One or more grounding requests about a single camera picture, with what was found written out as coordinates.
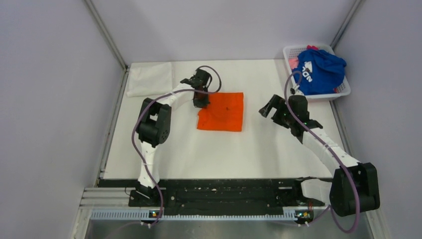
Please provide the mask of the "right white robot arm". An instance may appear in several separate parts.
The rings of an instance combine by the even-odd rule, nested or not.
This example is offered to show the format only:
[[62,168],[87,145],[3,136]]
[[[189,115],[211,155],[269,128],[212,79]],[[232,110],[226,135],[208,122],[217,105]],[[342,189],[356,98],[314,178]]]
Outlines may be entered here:
[[293,95],[285,100],[273,95],[259,113],[266,118],[271,109],[275,109],[272,121],[290,130],[332,175],[330,181],[315,177],[296,179],[292,191],[292,199],[296,204],[305,205],[315,199],[330,205],[340,217],[380,207],[376,167],[372,163],[360,162],[334,142],[323,126],[310,118],[306,97]]

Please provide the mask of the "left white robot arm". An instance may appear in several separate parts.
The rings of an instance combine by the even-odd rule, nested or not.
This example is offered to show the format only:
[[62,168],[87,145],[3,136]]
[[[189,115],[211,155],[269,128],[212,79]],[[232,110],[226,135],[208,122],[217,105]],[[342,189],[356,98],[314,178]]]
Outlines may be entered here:
[[209,101],[209,87],[212,75],[198,67],[193,76],[185,78],[169,93],[156,99],[146,98],[131,133],[131,141],[141,160],[138,184],[130,192],[130,206],[163,205],[163,193],[158,186],[160,180],[156,151],[170,135],[172,113],[186,102],[196,108],[206,108]]

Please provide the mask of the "orange t shirt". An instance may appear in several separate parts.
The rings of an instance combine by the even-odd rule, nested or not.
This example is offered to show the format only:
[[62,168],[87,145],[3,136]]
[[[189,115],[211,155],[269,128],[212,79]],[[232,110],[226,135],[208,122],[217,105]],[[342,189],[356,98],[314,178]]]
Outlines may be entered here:
[[241,132],[244,115],[244,93],[215,93],[210,104],[198,112],[197,129]]

